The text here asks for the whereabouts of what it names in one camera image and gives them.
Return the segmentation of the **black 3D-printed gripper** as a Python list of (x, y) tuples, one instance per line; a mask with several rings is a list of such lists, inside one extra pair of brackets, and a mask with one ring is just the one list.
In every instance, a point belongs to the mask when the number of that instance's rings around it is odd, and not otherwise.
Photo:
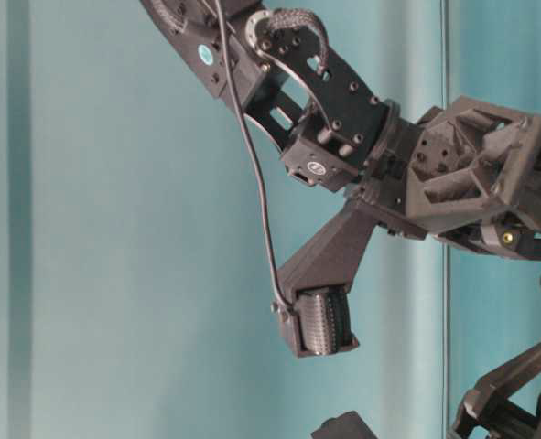
[(389, 112), (352, 199), (409, 239), (541, 261), (541, 114), (460, 97), (418, 122)]

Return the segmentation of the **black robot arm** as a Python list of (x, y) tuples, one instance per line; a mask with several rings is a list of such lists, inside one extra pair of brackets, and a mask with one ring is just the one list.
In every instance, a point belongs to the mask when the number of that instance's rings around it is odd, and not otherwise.
[(239, 102), (289, 175), (346, 203), (298, 253), (360, 258), (376, 227), (541, 261), (541, 115), (460, 97), (418, 122), (379, 100), (316, 19), (259, 1), (147, 1), (210, 94)]

